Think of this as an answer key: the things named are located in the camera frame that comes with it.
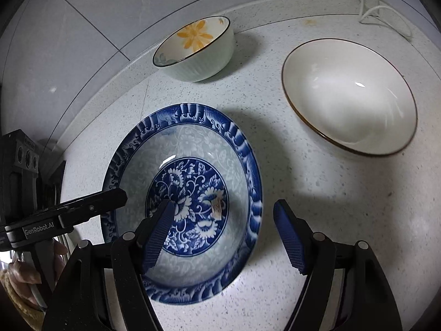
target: cable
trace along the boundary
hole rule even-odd
[[[370,9],[368,9],[366,12],[364,12],[365,9],[365,4],[364,4],[364,0],[359,0],[360,1],[360,8],[359,8],[359,22],[362,22],[366,17],[368,16],[373,16],[376,17],[377,19],[379,19],[381,22],[383,22],[384,24],[386,24],[387,26],[389,26],[392,30],[398,32],[400,35],[402,35],[405,39],[407,39],[408,41],[410,41],[412,39],[412,30],[410,28],[410,26],[407,24],[405,17],[400,14],[397,10],[395,10],[394,8],[387,6],[387,5],[377,5],[374,7],[371,7]],[[372,13],[374,11],[380,10],[380,9],[388,9],[393,11],[394,13],[396,13],[396,15],[403,20],[404,24],[407,26],[407,28],[409,29],[410,34],[405,34],[403,31],[400,31],[399,29],[397,29],[396,27],[392,26],[390,23],[388,23],[387,21],[385,21],[384,19],[382,19],[380,16],[374,16],[372,15]]]

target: white speckled countertop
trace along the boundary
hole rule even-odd
[[[370,47],[404,76],[417,103],[418,129],[403,152],[355,156],[297,118],[281,87],[281,67],[294,47],[321,37]],[[254,150],[263,180],[263,225],[247,265],[220,295],[188,306],[153,302],[163,328],[283,330],[304,281],[272,220],[274,202],[285,198],[314,231],[337,242],[370,243],[408,330],[441,283],[441,80],[405,39],[385,27],[361,25],[354,15],[275,22],[240,32],[236,40],[232,61],[209,80],[183,83],[157,72],[101,113],[64,154],[62,199],[101,190],[114,151],[148,114],[173,103],[210,105],[239,125]],[[95,244],[103,241],[99,218],[77,230]],[[116,327],[123,329],[116,316]]]

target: blue floral pattern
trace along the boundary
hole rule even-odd
[[[194,256],[213,245],[228,217],[228,192],[220,173],[206,161],[180,158],[166,165],[149,188],[146,216],[151,217],[164,199],[176,203],[175,221],[163,249],[177,256]],[[213,215],[219,201],[221,218]]]
[[[152,282],[142,275],[147,295],[167,304],[193,304],[220,293],[239,275],[257,241],[262,222],[262,183],[256,159],[243,133],[220,111],[197,103],[171,105],[152,113],[121,142],[110,161],[104,177],[103,190],[117,188],[124,170],[138,148],[158,131],[176,124],[197,124],[210,128],[222,136],[235,150],[248,185],[248,220],[242,243],[235,255],[215,276],[197,285],[172,287]],[[115,222],[115,210],[101,215],[101,229],[105,242],[115,241],[120,234]]]

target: blue and white bowl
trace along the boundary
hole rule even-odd
[[[124,138],[107,169],[103,190],[117,187],[128,200],[102,215],[106,242],[135,230],[161,200],[176,202],[157,264],[142,276],[152,299],[200,302],[243,269],[259,233],[262,185],[245,136],[221,112],[188,103],[146,117]]]

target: finger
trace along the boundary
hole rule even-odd
[[[64,269],[64,261],[59,255],[55,255],[54,258],[55,281],[58,281]]]
[[[23,282],[19,282],[15,275],[13,273],[9,273],[9,282],[14,289],[14,291],[17,293],[17,295],[24,300],[28,305],[31,304],[33,307],[38,307],[37,300],[35,299],[34,295],[32,294],[32,291],[28,284],[25,284]]]
[[[18,282],[27,284],[41,284],[41,276],[38,271],[28,263],[19,260],[9,264],[8,271],[14,275]]]
[[[55,240],[54,253],[57,255],[66,255],[68,253],[68,248],[61,244],[59,241]]]

